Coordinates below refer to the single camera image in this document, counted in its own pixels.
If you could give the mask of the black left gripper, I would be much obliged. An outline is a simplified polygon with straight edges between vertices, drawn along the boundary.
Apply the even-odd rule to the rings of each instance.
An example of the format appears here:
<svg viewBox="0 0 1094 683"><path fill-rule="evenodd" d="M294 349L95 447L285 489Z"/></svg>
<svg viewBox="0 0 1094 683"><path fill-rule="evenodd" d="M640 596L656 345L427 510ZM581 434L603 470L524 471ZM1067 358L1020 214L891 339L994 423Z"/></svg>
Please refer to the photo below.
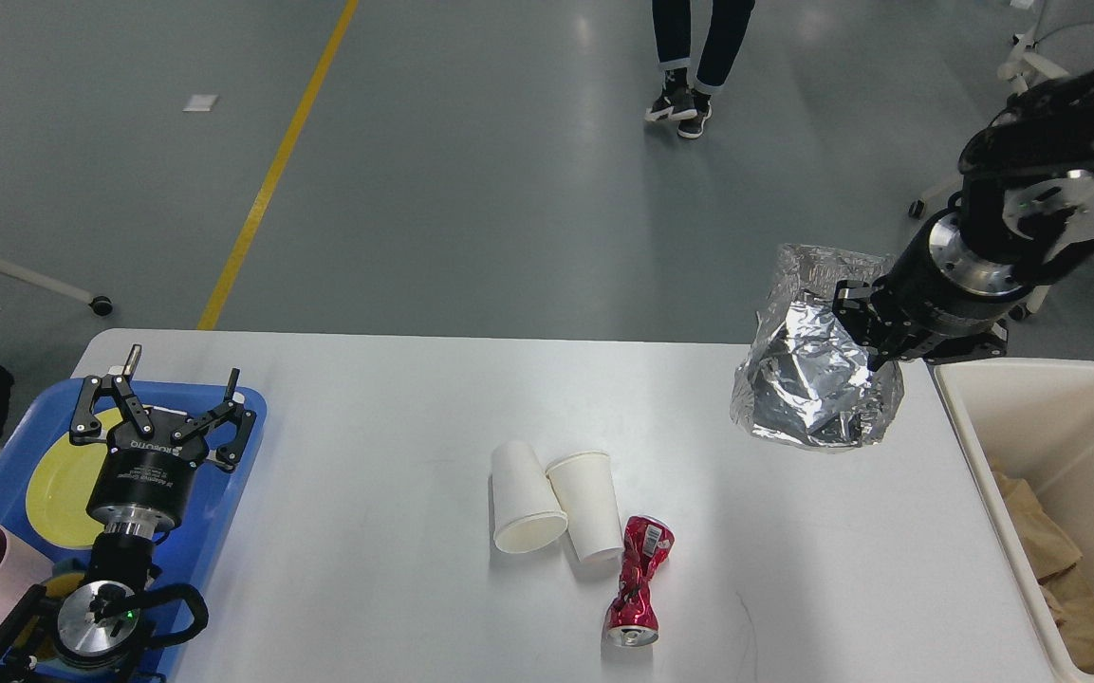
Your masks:
<svg viewBox="0 0 1094 683"><path fill-rule="evenodd" d="M142 346L133 344L120 371L83 378L70 420L70 444L104 444L107 441L102 422L95 417L96 402L104 397L112 398L121 418L133 424L136 432L155 436L155 424L131 384L140 355ZM238 368L232 368L222 401L174 429L171 444L149 444L133 437L126 437L120 444L110 440L108 455L88 498L88 516L110 525L126 511L140 510L155 523L158 531L181 526L191 500L199 464L209 459L214 467L234 472L251 440L257 412L247 406L246 400L235 397L238 377ZM216 449L205 445L205 437L226 424L235 428L232 440Z"/></svg>

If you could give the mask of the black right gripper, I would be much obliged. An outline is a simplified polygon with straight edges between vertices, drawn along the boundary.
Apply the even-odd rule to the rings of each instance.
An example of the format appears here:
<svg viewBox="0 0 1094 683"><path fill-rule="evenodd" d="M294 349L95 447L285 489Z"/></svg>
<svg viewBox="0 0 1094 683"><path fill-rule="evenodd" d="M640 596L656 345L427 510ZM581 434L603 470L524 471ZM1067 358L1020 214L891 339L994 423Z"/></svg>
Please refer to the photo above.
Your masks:
<svg viewBox="0 0 1094 683"><path fill-rule="evenodd" d="M1002 320L1029 294L1011 265L968 247L957 213L936 213L880 280L838 281L833 315L866 350L869 371L899 360L941 366L1006 356Z"/></svg>

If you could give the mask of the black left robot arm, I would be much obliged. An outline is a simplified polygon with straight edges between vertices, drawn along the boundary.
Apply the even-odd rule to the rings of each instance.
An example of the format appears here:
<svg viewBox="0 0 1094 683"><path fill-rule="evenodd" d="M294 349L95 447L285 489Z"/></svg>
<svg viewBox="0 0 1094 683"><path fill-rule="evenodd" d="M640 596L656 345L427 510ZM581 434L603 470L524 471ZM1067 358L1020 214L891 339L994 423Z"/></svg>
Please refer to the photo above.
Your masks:
<svg viewBox="0 0 1094 683"><path fill-rule="evenodd" d="M266 405L139 360L48 389L0 455L0 682L164 682L209 625Z"/></svg>

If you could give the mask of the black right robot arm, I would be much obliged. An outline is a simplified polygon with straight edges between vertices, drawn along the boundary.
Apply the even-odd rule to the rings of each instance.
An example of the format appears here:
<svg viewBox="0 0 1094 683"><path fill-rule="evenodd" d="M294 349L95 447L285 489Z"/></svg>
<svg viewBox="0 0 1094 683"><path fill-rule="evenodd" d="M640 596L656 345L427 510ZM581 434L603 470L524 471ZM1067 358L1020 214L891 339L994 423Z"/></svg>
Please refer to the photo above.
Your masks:
<svg viewBox="0 0 1094 683"><path fill-rule="evenodd" d="M1006 354L1006 315L1094 252L1094 69L1008 100L969 139L961 190L888 273L842 280L833 314L876 371Z"/></svg>

